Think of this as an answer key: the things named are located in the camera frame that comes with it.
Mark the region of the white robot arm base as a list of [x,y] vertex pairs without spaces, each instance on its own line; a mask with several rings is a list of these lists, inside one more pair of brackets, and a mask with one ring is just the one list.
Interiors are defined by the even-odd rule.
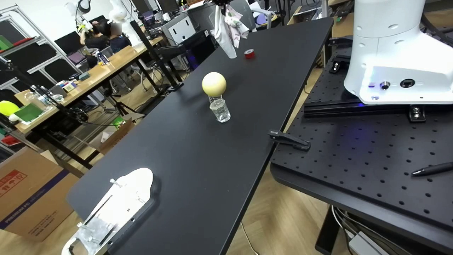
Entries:
[[354,0],[344,88],[363,104],[453,104],[453,48],[421,30],[425,2]]

